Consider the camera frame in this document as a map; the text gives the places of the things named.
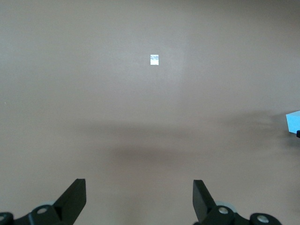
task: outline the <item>small square label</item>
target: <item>small square label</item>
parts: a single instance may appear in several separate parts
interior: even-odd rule
[[[158,55],[150,55],[150,65],[159,65]]]

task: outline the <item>beige floor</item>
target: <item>beige floor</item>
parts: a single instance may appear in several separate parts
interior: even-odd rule
[[[0,211],[85,178],[77,225],[300,221],[299,1],[0,1]],[[159,66],[150,66],[159,54]]]

